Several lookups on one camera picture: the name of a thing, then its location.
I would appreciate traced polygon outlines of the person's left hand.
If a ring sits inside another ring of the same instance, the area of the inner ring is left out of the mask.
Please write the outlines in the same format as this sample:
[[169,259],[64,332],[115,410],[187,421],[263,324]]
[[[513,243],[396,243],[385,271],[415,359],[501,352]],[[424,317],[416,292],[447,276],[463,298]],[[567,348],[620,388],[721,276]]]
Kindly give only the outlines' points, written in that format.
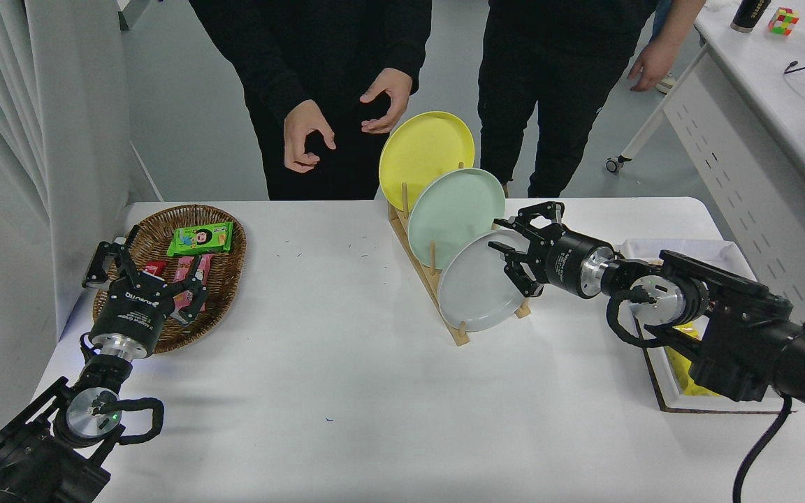
[[628,80],[635,80],[630,90],[646,92],[654,89],[665,79],[679,54],[681,42],[660,34],[640,51],[628,74]]
[[390,100],[389,110],[386,111],[383,117],[363,120],[361,123],[362,133],[390,133],[405,114],[412,92],[412,85],[412,77],[403,73],[403,71],[399,71],[396,68],[384,68],[380,71],[366,92],[361,95],[360,102],[367,104],[380,96],[387,96]]

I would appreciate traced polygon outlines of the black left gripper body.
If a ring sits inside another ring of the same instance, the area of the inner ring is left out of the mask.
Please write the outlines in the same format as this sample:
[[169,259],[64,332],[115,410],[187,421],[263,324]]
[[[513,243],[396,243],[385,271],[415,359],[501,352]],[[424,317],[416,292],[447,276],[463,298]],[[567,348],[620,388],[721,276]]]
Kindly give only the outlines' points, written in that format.
[[130,277],[111,282],[92,327],[93,340],[103,335],[122,335],[143,346],[157,344],[166,318],[175,309],[173,297],[167,294],[168,284],[162,278],[143,273],[139,289],[136,284]]

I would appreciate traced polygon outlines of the person's right hand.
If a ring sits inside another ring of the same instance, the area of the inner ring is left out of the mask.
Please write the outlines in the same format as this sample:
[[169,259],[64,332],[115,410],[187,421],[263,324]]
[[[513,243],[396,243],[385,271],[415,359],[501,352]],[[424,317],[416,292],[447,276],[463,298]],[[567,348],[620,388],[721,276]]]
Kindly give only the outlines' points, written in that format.
[[298,174],[314,170],[320,160],[319,156],[306,150],[306,139],[311,133],[319,133],[330,150],[336,149],[335,133],[319,105],[312,99],[304,100],[288,112],[282,124],[282,133],[285,168]]

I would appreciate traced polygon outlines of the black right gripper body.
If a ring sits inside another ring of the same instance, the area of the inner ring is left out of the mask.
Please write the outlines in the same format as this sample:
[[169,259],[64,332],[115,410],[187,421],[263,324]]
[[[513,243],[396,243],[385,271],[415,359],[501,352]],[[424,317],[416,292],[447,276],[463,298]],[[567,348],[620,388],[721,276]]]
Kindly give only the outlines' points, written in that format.
[[559,289],[590,299],[601,293],[608,263],[608,242],[563,227],[547,254],[546,278]]

